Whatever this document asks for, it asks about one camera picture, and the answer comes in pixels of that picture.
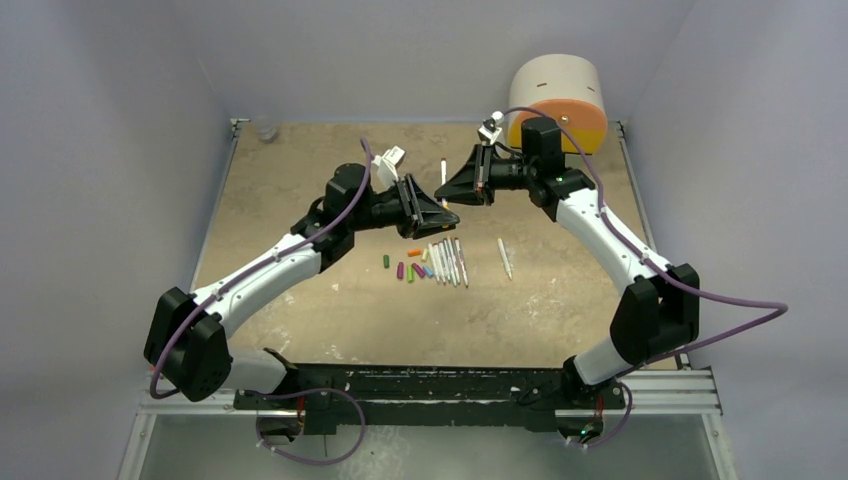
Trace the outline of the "magenta cap marker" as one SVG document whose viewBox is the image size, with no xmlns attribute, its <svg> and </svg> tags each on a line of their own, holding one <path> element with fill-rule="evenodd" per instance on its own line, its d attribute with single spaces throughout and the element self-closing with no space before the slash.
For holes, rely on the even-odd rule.
<svg viewBox="0 0 848 480">
<path fill-rule="evenodd" d="M 445 249 L 446 249 L 446 246 L 447 246 L 447 244 L 446 244 L 446 239 L 447 239 L 447 238 L 444 238 L 444 239 L 442 240 L 442 241 L 445 243 Z"/>
</svg>

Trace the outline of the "dark green cap marker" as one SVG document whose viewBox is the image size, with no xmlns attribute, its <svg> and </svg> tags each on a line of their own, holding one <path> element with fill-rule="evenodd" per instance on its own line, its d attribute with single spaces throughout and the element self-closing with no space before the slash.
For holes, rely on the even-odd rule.
<svg viewBox="0 0 848 480">
<path fill-rule="evenodd" d="M 512 270 L 512 266 L 511 266 L 509 256 L 508 256 L 508 253 L 507 253 L 507 250 L 506 250 L 505 243 L 504 243 L 502 238 L 497 239 L 497 246 L 498 246 L 500 258 L 501 258 L 505 273 L 506 273 L 508 279 L 512 280 L 513 279 L 513 270 Z"/>
</svg>

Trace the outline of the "purple cap marker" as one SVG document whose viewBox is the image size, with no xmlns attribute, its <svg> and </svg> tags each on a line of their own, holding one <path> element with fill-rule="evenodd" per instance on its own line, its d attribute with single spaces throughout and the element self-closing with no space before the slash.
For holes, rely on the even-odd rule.
<svg viewBox="0 0 848 480">
<path fill-rule="evenodd" d="M 456 255 L 457 255 L 457 259 L 458 259 L 457 261 L 459 263 L 459 269 L 460 269 L 460 272 L 461 272 L 461 275 L 462 275 L 463 284 L 464 284 L 465 288 L 469 288 L 470 281 L 469 281 L 469 276 L 468 276 L 468 271 L 467 271 L 467 265 L 466 265 L 466 262 L 465 262 L 464 253 L 463 253 L 461 242 L 460 242 L 459 238 L 454 238 L 454 246 L 455 246 Z"/>
</svg>

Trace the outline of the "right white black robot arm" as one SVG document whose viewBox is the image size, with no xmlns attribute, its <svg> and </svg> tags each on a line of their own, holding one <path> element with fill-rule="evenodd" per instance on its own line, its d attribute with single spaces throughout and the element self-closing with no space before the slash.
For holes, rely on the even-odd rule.
<svg viewBox="0 0 848 480">
<path fill-rule="evenodd" d="M 612 280 L 621 297 L 607 336 L 563 364 L 563 397 L 584 407 L 599 396 L 601 384 L 697 338 L 699 301 L 691 291 L 700 279 L 690 265 L 673 265 L 652 251 L 609 210 L 600 184 L 567 166 L 556 120 L 524 120 L 520 150 L 508 158 L 496 153 L 495 126 L 495 120 L 481 126 L 480 143 L 436 196 L 479 206 L 492 204 L 498 190 L 524 190 Z"/>
</svg>

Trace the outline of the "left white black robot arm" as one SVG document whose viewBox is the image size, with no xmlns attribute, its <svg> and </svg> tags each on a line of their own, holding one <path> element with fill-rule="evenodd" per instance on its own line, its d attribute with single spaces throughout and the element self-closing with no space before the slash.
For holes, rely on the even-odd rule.
<svg viewBox="0 0 848 480">
<path fill-rule="evenodd" d="M 161 295 L 143 350 L 153 368 L 151 397 L 198 402 L 225 388 L 289 407 L 298 395 L 298 382 L 287 375 L 293 364 L 270 349 L 238 354 L 229 338 L 286 290 L 333 266 L 354 247 L 356 233 L 394 227 L 402 238 L 421 239 L 459 222 L 410 174 L 377 192 L 367 166 L 339 166 L 324 195 L 258 258 L 191 293 L 173 287 Z"/>
</svg>

